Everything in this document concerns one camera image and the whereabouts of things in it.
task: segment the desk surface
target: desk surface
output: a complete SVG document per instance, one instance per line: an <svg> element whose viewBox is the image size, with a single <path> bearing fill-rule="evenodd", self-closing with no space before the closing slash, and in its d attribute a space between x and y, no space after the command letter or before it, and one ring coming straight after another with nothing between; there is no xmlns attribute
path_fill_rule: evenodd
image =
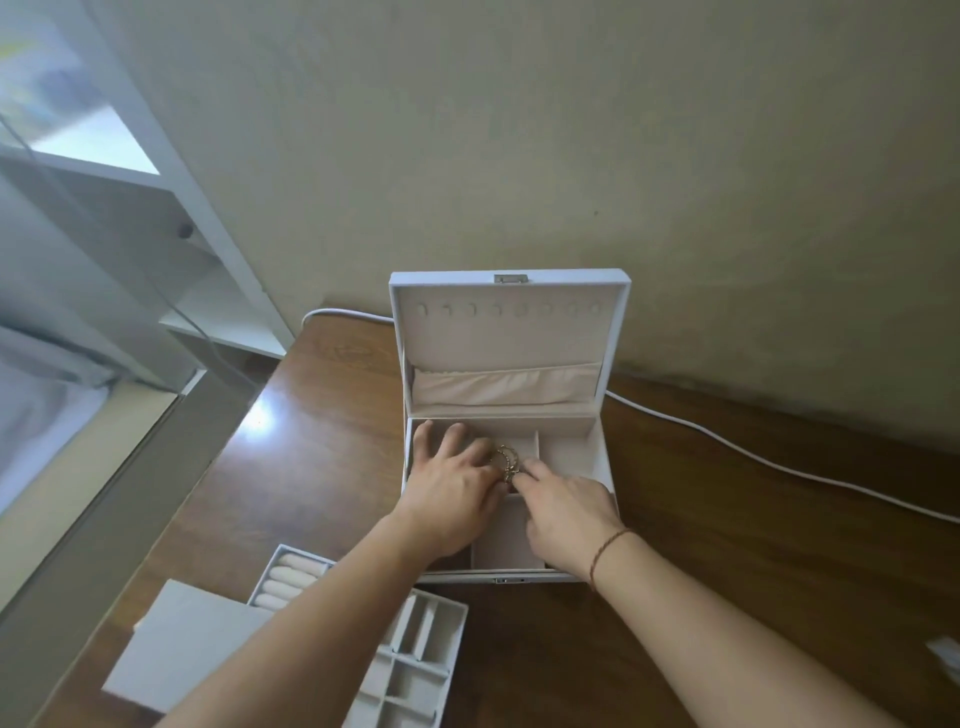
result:
<svg viewBox="0 0 960 728"><path fill-rule="evenodd" d="M789 465L960 513L960 458L616 376L612 389ZM608 400L625 522L913 726L955 724L960 688L924 642L960 639L960 527L766 469ZM166 579L246 600L277 543L339 559L393 506L396 340L311 321L170 522L37 726L141 726L100 692ZM692 726L585 585L438 587L470 606L444 726Z"/></svg>

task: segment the thin brown bracelet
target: thin brown bracelet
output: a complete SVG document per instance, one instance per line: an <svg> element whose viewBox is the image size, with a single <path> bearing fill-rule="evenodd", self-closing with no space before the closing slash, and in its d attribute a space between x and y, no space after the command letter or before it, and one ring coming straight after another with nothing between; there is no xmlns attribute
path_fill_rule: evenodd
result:
<svg viewBox="0 0 960 728"><path fill-rule="evenodd" d="M600 561L600 556L603 554L604 551L607 550L607 546L612 544L614 541L616 541L625 533L630 533L630 529L624 528L622 531L617 531L616 533L614 533L612 536L610 536L609 539L607 539L607 541L604 542L602 546L600 546L599 550L597 550L597 555L593 557L593 563L590 564L590 588L593 589L595 592L597 591L597 585L593 583L593 570L597 568L597 562Z"/></svg>

